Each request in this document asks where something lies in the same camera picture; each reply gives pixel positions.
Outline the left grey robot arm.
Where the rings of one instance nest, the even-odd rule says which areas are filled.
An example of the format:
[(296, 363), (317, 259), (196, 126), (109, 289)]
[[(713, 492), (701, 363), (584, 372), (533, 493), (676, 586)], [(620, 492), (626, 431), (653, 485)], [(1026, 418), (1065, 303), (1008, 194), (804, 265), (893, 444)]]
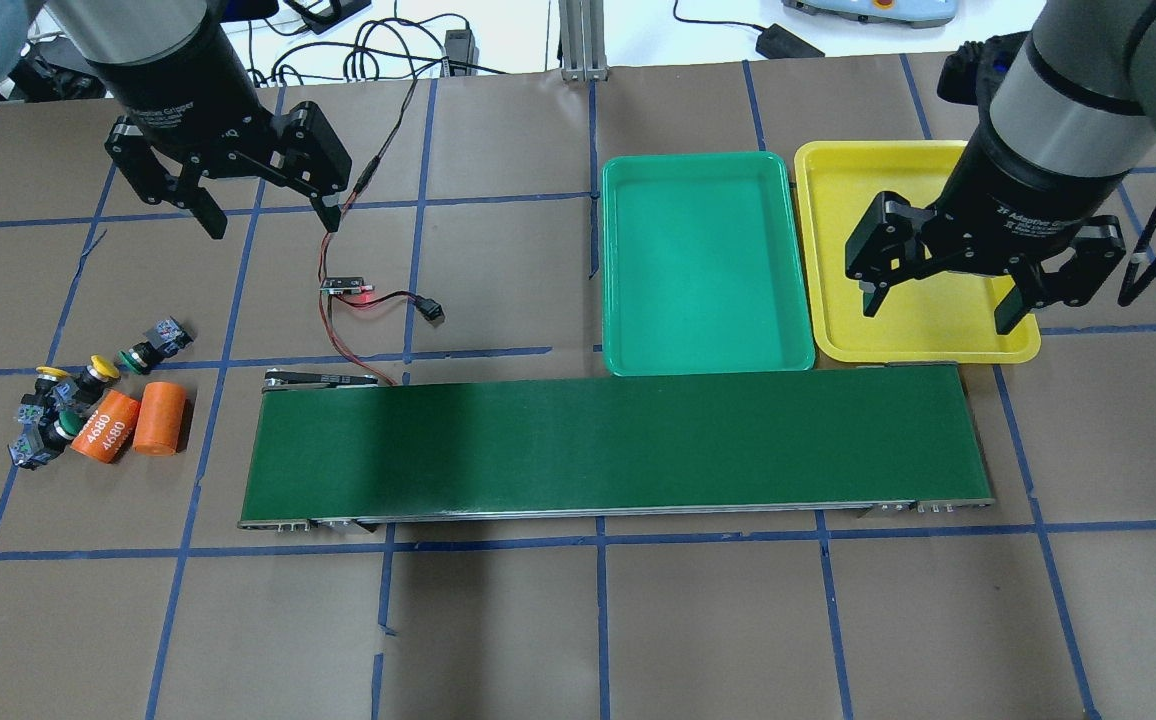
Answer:
[(124, 110), (104, 150), (140, 200), (188, 213), (218, 240), (229, 222), (203, 181), (257, 178), (305, 196), (338, 231), (348, 150), (314, 102), (264, 106), (212, 3), (0, 1), (0, 81), (46, 8)]

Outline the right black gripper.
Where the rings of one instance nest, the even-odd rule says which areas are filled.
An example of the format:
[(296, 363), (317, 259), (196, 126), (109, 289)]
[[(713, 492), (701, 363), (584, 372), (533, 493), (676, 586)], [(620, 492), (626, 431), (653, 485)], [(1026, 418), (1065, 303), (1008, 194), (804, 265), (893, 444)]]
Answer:
[[(849, 233), (846, 275), (861, 288), (862, 314), (879, 316), (894, 285), (933, 275), (934, 259), (949, 270), (1013, 279), (994, 310), (998, 334), (1033, 310), (1085, 305), (1126, 255), (1119, 220), (1096, 214), (1117, 181), (1039, 168), (993, 126), (977, 127), (929, 209), (879, 192)], [(1043, 268), (1067, 248), (1057, 270)]]

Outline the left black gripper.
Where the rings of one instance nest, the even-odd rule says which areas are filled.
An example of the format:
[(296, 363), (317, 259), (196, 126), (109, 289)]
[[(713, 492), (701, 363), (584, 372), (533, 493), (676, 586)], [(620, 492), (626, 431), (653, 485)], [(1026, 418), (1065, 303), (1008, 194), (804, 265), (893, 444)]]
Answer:
[(339, 231), (348, 150), (316, 102), (275, 117), (259, 105), (216, 13), (90, 10), (88, 23), (88, 59), (125, 110), (104, 150), (139, 199), (188, 213), (221, 240), (227, 215), (200, 178), (261, 177), (307, 196)]

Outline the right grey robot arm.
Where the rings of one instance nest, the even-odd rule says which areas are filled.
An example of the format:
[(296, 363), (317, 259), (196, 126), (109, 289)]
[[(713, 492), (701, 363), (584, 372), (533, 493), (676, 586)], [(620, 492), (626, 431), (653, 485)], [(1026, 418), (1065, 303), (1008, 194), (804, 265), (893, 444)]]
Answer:
[(892, 287), (943, 272), (1008, 275), (999, 334), (1032, 311), (1085, 305), (1119, 261), (1118, 304), (1156, 279), (1156, 208), (1134, 250), (1101, 206), (1156, 141), (1156, 1), (1048, 1), (1027, 34), (966, 44), (939, 94), (979, 123), (936, 200), (880, 192), (846, 245), (864, 316)]

